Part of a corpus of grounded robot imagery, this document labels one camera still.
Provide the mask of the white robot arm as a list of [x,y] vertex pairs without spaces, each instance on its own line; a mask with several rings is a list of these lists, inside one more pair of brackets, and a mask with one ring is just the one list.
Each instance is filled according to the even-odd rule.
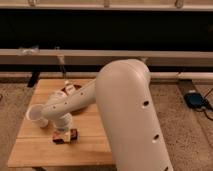
[[73,94],[47,101],[42,115],[54,120],[94,103],[117,171],[174,171],[150,93],[150,80],[144,62],[113,61]]

